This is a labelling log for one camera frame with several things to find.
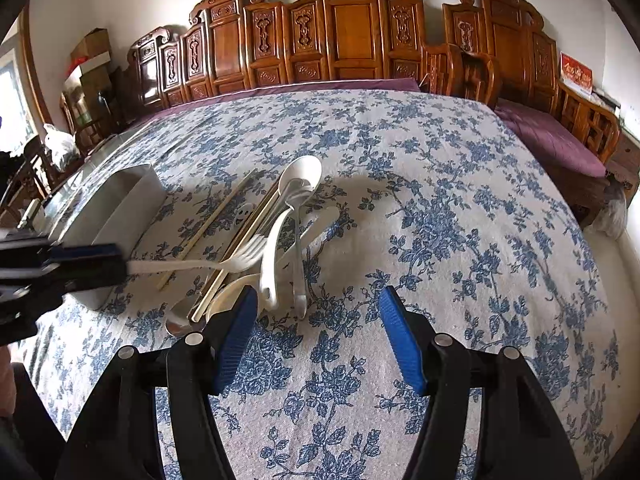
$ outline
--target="screw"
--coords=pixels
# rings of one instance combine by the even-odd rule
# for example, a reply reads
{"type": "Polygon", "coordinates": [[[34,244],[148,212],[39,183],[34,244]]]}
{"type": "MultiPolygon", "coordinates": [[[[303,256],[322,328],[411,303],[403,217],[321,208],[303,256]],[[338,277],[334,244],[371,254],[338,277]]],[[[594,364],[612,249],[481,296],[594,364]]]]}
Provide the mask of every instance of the screw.
{"type": "Polygon", "coordinates": [[[453,339],[449,334],[436,334],[436,337],[433,338],[433,342],[438,346],[451,346],[453,344],[453,339]]]}
{"type": "Polygon", "coordinates": [[[507,359],[516,360],[520,357],[520,351],[515,346],[505,346],[502,349],[502,353],[507,359]]]}
{"type": "Polygon", "coordinates": [[[120,350],[118,350],[118,357],[120,359],[129,359],[133,356],[135,351],[136,349],[133,348],[133,346],[123,346],[120,350]]]}
{"type": "Polygon", "coordinates": [[[202,343],[202,334],[200,332],[191,332],[187,337],[184,338],[184,342],[189,346],[196,346],[202,343]]]}

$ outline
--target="carved wooden backrest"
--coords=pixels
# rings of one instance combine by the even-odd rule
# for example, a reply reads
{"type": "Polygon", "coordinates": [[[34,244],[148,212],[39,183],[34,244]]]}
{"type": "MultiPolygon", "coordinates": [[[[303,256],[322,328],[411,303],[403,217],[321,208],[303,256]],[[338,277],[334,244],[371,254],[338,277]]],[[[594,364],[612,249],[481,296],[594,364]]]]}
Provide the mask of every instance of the carved wooden backrest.
{"type": "Polygon", "coordinates": [[[202,0],[190,24],[132,45],[145,111],[261,86],[421,77],[421,0],[202,0]]]}
{"type": "Polygon", "coordinates": [[[526,0],[460,0],[443,4],[447,43],[495,56],[502,96],[543,112],[556,109],[556,42],[526,0]]]}

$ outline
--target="window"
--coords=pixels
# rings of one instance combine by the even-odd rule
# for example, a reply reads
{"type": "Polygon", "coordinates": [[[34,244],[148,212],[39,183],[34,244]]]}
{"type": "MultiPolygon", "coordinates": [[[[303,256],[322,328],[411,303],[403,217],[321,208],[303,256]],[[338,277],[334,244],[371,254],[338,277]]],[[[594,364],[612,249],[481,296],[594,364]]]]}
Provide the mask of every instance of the window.
{"type": "Polygon", "coordinates": [[[18,76],[15,51],[0,58],[0,152],[20,155],[35,134],[18,76]]]}

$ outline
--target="table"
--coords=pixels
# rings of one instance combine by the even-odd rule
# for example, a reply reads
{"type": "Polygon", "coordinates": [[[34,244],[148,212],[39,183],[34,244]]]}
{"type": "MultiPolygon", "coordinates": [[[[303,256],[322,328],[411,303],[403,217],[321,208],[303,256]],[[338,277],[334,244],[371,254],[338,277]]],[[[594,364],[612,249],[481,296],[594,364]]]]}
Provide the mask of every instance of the table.
{"type": "MultiPolygon", "coordinates": [[[[178,112],[118,147],[65,218],[109,174],[151,162],[168,197],[134,256],[171,258],[239,179],[264,170],[190,255],[216,259],[235,210],[257,203],[305,154],[322,160],[323,180],[303,222],[330,205],[340,218],[305,255],[308,317],[260,314],[236,380],[212,398],[238,478],[401,478],[426,400],[402,381],[386,339],[377,304],[385,285],[470,348],[520,348],[585,476],[597,472],[625,436],[620,395],[635,372],[620,366],[624,342],[569,208],[484,105],[415,92],[317,91],[178,112]]],[[[281,245],[291,241],[289,226],[281,245]]],[[[164,313],[205,278],[181,272],[158,293],[157,276],[130,276],[101,312],[68,300],[42,319],[20,352],[63,432],[120,346],[174,342],[164,313]]],[[[470,396],[460,478],[472,476],[479,395],[470,396]]],[[[179,478],[164,390],[158,421],[167,477],[179,478]]]]}

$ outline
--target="plastic bag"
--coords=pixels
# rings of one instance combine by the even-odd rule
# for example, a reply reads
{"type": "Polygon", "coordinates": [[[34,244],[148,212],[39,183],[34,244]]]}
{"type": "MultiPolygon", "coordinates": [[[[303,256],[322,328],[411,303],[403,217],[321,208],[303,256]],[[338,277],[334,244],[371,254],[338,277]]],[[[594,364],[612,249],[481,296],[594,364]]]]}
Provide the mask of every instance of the plastic bag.
{"type": "Polygon", "coordinates": [[[617,240],[626,227],[625,189],[615,178],[609,181],[609,187],[605,191],[607,205],[600,210],[591,228],[603,231],[608,237],[617,240]]]}
{"type": "Polygon", "coordinates": [[[53,124],[45,124],[47,136],[44,145],[51,150],[51,160],[59,171],[65,171],[69,163],[80,158],[80,150],[74,138],[66,132],[61,132],[53,124]]]}

